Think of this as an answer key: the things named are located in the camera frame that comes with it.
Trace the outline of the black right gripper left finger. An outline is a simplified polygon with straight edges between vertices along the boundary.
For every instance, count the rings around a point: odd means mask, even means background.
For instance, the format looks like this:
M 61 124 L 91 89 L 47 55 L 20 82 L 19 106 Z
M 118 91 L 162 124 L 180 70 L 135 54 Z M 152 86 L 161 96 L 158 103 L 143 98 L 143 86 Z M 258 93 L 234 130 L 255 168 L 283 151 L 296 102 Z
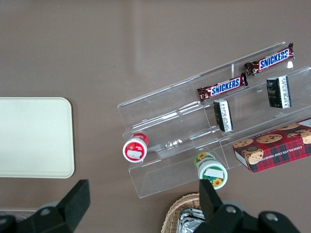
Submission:
M 56 206 L 30 217 L 33 233 L 72 233 L 90 206 L 89 180 L 79 180 Z

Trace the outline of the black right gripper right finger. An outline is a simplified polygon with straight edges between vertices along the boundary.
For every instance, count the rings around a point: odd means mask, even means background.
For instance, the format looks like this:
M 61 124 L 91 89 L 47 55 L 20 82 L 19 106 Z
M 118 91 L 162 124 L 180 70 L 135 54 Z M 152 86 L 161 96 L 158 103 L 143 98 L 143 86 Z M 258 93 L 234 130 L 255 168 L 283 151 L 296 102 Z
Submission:
M 258 220 L 234 204 L 224 204 L 208 180 L 199 182 L 199 201 L 205 217 L 196 233 L 256 233 Z

